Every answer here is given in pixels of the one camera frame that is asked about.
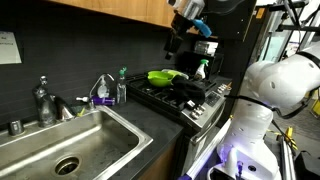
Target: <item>cabinet door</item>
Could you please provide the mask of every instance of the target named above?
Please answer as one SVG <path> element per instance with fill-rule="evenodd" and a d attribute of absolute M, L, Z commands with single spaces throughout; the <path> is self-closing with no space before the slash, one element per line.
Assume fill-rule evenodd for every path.
<path fill-rule="evenodd" d="M 173 7 L 166 0 L 148 0 L 146 21 L 165 27 L 171 27 L 174 17 Z"/>
<path fill-rule="evenodd" d="M 50 0 L 75 7 L 146 21 L 148 0 Z"/>

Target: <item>soap dispenser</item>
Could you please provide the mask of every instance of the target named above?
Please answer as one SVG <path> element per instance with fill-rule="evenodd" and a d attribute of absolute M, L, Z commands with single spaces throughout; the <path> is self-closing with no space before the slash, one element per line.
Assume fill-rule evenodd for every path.
<path fill-rule="evenodd" d="M 126 77 L 125 72 L 127 71 L 126 67 L 123 67 L 119 71 L 119 78 L 117 82 L 117 103 L 123 104 L 127 101 L 127 89 L 126 89 Z"/>
<path fill-rule="evenodd" d="M 99 98 L 106 98 L 109 97 L 109 88 L 107 86 L 106 80 L 104 79 L 105 77 L 102 76 L 100 80 L 100 86 L 98 87 L 97 94 Z"/>

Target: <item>faucet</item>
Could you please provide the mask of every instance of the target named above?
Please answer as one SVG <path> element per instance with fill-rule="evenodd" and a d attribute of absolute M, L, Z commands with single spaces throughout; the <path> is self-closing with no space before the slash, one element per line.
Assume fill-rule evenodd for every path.
<path fill-rule="evenodd" d="M 112 81 L 114 81 L 113 77 L 110 74 L 102 74 L 98 80 L 96 81 L 96 83 L 93 85 L 93 87 L 91 88 L 90 92 L 89 92 L 89 99 L 88 99 L 88 105 L 89 105 L 89 110 L 92 111 L 94 110 L 96 107 L 93 103 L 92 100 L 92 91 L 95 89 L 95 87 L 97 86 L 97 84 L 99 83 L 100 80 L 102 80 L 105 77 L 109 77 Z"/>
<path fill-rule="evenodd" d="M 40 84 L 33 89 L 36 100 L 39 126 L 50 127 L 56 120 L 69 120 L 75 117 L 75 113 L 60 97 L 48 93 L 45 85 L 48 83 L 46 76 L 40 77 Z"/>

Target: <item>stainless steel sink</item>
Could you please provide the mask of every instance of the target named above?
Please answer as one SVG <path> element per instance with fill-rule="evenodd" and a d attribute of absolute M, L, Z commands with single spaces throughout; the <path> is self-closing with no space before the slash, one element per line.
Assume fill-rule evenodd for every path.
<path fill-rule="evenodd" d="M 0 133 L 0 179 L 108 179 L 152 139 L 111 109 L 49 128 L 37 122 L 17 137 Z"/>

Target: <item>power cord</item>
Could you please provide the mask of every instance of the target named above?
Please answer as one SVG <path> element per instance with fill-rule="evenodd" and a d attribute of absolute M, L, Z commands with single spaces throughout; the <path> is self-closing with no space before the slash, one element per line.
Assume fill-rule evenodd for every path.
<path fill-rule="evenodd" d="M 295 144 L 295 142 L 290 138 L 288 137 L 281 129 L 280 127 L 278 126 L 278 124 L 272 120 L 271 123 L 279 130 L 279 132 L 281 133 L 281 135 L 283 136 L 284 138 L 284 142 L 286 142 L 286 144 L 290 147 L 291 149 L 291 152 L 292 152 L 292 156 L 295 157 L 296 156 L 296 151 L 294 150 L 293 148 L 293 144 Z"/>
<path fill-rule="evenodd" d="M 270 109 L 271 111 L 275 111 L 275 112 L 278 114 L 278 116 L 281 117 L 282 119 L 290 119 L 290 118 L 293 118 L 294 116 L 296 116 L 297 114 L 299 114 L 304 108 L 306 108 L 306 107 L 308 106 L 308 104 L 309 104 L 309 102 L 310 102 L 310 100 L 311 100 L 311 97 L 313 96 L 315 90 L 318 89 L 318 88 L 319 88 L 319 87 L 317 87 L 317 88 L 315 88 L 315 89 L 313 89 L 313 90 L 310 91 L 307 100 L 304 101 L 304 102 L 301 102 L 301 106 L 300 106 L 298 109 L 296 109 L 296 110 L 294 110 L 293 112 L 291 112 L 291 113 L 289 113 L 289 114 L 286 114 L 286 115 L 282 115 L 282 113 L 281 113 L 281 111 L 280 111 L 279 108 L 271 107 L 271 106 L 269 106 L 269 105 L 267 105 L 267 104 L 265 104 L 265 103 L 263 103 L 263 102 L 261 102 L 261 101 L 255 100 L 255 99 L 250 98 L 250 97 L 247 97 L 247 96 L 242 96 L 242 95 L 240 95 L 240 96 L 225 95 L 224 97 L 226 97 L 226 98 L 232 98 L 232 99 L 243 99 L 243 100 L 246 100 L 246 101 L 250 101 L 250 102 L 259 104 L 259 105 L 261 105 L 261 106 L 264 106 L 264 107 Z"/>

